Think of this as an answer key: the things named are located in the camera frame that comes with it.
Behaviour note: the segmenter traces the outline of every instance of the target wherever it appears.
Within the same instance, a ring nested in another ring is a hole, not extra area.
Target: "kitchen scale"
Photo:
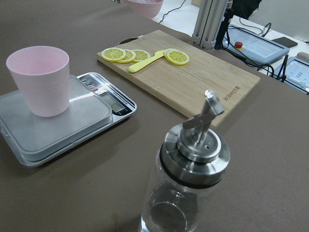
[[[19,90],[0,96],[0,131],[21,164],[37,167],[136,112],[98,73],[70,75],[69,88],[68,108],[54,117],[33,114]]]

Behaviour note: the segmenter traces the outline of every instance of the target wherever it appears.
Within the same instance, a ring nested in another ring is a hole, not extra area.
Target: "glass bottle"
[[[230,160],[211,121],[224,111],[211,90],[202,113],[166,135],[151,173],[139,232],[193,232]]]

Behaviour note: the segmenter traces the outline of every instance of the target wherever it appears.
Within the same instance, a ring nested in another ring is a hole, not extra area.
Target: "lemon slice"
[[[164,56],[168,61],[177,65],[184,65],[190,61],[190,58],[186,53],[173,48],[167,49]]]
[[[129,50],[129,49],[124,49],[126,51],[126,56],[124,59],[121,59],[119,61],[116,61],[118,63],[129,63],[129,62],[132,62],[135,57],[136,57],[136,53],[133,52],[132,50]]]
[[[110,47],[103,50],[101,56],[107,61],[116,62],[126,57],[126,51],[118,47]]]
[[[133,60],[134,62],[140,62],[142,60],[148,59],[150,58],[150,54],[149,52],[146,52],[144,50],[140,50],[140,49],[134,49],[133,52],[136,53],[136,57]]]

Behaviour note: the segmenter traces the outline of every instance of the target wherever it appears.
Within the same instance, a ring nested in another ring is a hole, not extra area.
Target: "bamboo cutting board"
[[[164,57],[136,73],[129,73],[132,63],[108,62],[97,53],[97,59],[137,86],[151,93],[183,115],[192,117],[201,112],[206,89],[218,95],[225,111],[213,120],[216,128],[224,118],[258,84],[260,78],[208,53],[180,41],[160,30],[121,44],[125,49],[143,49],[152,56],[156,51],[175,48],[190,57],[186,65],[178,66]]]

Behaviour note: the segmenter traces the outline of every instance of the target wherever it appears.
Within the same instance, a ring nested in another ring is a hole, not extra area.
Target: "brown table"
[[[0,231],[137,231],[154,156],[185,117],[97,62],[96,52],[157,29],[190,37],[110,0],[4,0],[0,29],[0,94],[17,89],[5,67],[12,52],[50,45],[67,51],[72,74],[98,72],[138,104],[128,121],[38,168],[19,164],[1,137]],[[217,129],[232,157],[201,231],[308,231],[308,97],[225,51],[210,53],[261,82]]]

